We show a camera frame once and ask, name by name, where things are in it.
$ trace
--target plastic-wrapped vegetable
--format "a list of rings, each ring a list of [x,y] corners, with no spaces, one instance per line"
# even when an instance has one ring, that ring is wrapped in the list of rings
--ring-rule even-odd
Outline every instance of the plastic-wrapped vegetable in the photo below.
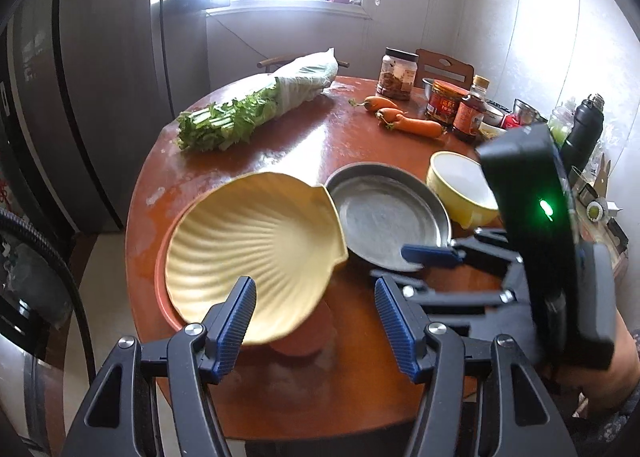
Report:
[[[337,72],[333,49],[297,58],[270,75],[259,91],[180,113],[177,144],[181,149],[225,150],[234,143],[248,142],[255,127],[318,96]]]

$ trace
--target green led indicator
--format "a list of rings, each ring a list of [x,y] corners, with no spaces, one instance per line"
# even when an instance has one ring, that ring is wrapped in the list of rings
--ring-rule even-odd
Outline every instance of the green led indicator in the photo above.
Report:
[[[542,208],[542,211],[545,212],[546,217],[553,222],[554,220],[551,218],[551,215],[554,214],[554,209],[551,208],[551,206],[549,205],[548,202],[546,202],[545,200],[541,200],[540,201],[540,208]]]

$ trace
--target round wooden table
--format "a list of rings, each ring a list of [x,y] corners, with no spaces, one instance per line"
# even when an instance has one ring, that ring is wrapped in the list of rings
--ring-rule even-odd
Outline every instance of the round wooden table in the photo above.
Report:
[[[212,92],[190,110],[264,85],[259,74]],[[322,95],[259,127],[249,144],[225,152],[181,152],[177,124],[160,133],[146,158],[129,209],[126,237],[127,285],[142,342],[170,337],[154,295],[154,265],[162,237],[196,196],[232,177],[256,170],[285,172],[310,184],[324,183],[338,168],[357,161],[387,163],[425,179],[431,155],[453,150],[473,157],[473,148],[451,134],[429,140],[379,126],[362,101],[376,82],[338,76]],[[424,112],[426,99],[414,89],[402,104]],[[454,225],[454,236],[465,235]],[[287,358],[268,346],[242,350],[235,369],[211,395],[227,437],[291,440],[334,437],[377,429],[414,418],[422,387],[401,374],[386,340],[373,298],[370,267],[352,256],[337,270],[324,296],[335,336],[314,357]],[[423,277],[437,290],[498,289],[499,281],[470,267],[432,269]],[[168,384],[160,383],[169,399]]]

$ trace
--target orange carrot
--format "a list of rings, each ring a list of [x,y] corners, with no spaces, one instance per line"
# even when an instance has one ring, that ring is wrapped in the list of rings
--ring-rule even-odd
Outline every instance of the orange carrot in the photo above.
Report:
[[[368,96],[364,98],[364,101],[362,103],[356,103],[356,100],[351,99],[349,100],[349,103],[353,107],[363,106],[369,112],[376,112],[376,111],[379,111],[380,109],[386,109],[386,108],[392,108],[392,109],[398,108],[398,106],[395,103],[393,103],[393,101],[387,98],[383,98],[382,96]]]
[[[438,138],[442,135],[442,125],[427,120],[414,120],[399,114],[396,121],[389,124],[392,130],[402,130],[402,132],[411,132],[425,138]]]
[[[398,116],[404,116],[404,111],[401,111],[400,109],[386,108],[380,109],[376,112],[376,117],[386,124],[393,123],[398,119]]]

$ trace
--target chair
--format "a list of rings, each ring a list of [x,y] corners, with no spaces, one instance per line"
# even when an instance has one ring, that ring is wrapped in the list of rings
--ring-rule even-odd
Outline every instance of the chair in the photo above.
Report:
[[[474,66],[426,49],[416,49],[415,53],[418,55],[418,72],[415,75],[414,86],[422,87],[422,78],[434,78],[466,90],[471,89],[474,80]],[[457,77],[452,78],[446,73],[457,75]]]
[[[276,56],[275,58],[268,58],[266,60],[262,60],[258,62],[258,69],[264,69],[265,72],[273,72],[278,67],[282,67],[283,65],[287,65],[287,63],[293,62],[300,56],[305,56],[304,54],[286,54],[283,56]],[[342,62],[341,60],[337,60],[338,67],[347,68],[351,64],[349,62]]]

